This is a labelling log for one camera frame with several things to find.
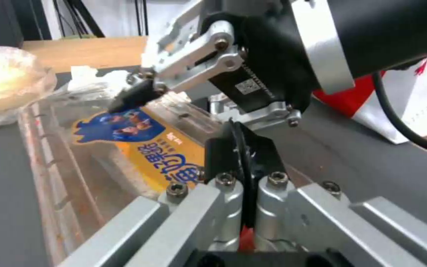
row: food package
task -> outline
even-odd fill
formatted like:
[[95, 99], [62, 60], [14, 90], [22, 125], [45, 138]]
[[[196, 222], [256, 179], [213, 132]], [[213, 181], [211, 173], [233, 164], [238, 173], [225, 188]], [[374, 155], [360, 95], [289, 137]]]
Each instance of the food package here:
[[19, 115], [53, 266], [137, 196], [156, 199], [170, 181], [194, 187], [203, 144], [221, 128], [176, 93], [110, 115], [116, 90], [109, 87], [102, 81], [68, 86]]
[[55, 74], [29, 52], [0, 47], [0, 125], [14, 123], [17, 109], [51, 92]]

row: gray table surface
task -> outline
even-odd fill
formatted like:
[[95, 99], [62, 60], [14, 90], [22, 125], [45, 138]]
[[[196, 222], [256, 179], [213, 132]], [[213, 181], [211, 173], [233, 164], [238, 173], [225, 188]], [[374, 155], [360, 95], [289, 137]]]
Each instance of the gray table surface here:
[[[59, 74], [59, 85], [69, 74]], [[300, 127], [260, 131], [314, 181], [338, 182], [353, 201], [385, 196], [427, 223], [427, 152], [394, 146], [313, 101]], [[17, 125], [0, 127], [0, 267], [49, 266], [29, 159]]]

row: black cylindrical motor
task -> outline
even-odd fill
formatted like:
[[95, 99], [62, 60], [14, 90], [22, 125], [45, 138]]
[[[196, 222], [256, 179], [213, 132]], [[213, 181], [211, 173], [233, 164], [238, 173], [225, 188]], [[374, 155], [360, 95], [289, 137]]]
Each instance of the black cylindrical motor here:
[[[286, 101], [304, 111], [319, 83], [309, 63], [289, 0], [205, 0], [201, 31], [217, 20], [235, 28], [235, 41], [247, 51], [234, 73], [211, 79], [246, 112]], [[329, 0], [337, 33], [354, 78], [402, 68], [427, 56], [427, 0]], [[238, 89], [258, 83], [267, 90]]]

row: white wall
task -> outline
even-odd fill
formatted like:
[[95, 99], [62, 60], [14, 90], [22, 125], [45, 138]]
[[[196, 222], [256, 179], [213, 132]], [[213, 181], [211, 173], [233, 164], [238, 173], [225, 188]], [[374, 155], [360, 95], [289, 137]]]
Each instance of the white wall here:
[[[71, 23], [68, 10], [65, 9], [63, 0], [57, 0], [62, 15]], [[136, 10], [133, 0], [82, 0], [90, 14], [102, 29], [106, 37], [137, 36]], [[159, 33], [161, 28], [173, 18], [188, 0], [147, 0], [149, 33]], [[61, 38], [60, 26], [53, 0], [42, 0], [46, 13], [49, 30], [53, 39]], [[70, 28], [64, 26], [66, 33]]]

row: blue label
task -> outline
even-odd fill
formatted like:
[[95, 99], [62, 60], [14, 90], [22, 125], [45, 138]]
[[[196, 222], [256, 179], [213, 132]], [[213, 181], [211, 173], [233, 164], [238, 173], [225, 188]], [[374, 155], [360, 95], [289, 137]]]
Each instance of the blue label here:
[[75, 135], [81, 135], [78, 143], [93, 141], [144, 142], [161, 134], [166, 127], [139, 108], [122, 113], [101, 113], [88, 122], [81, 120], [75, 125]]

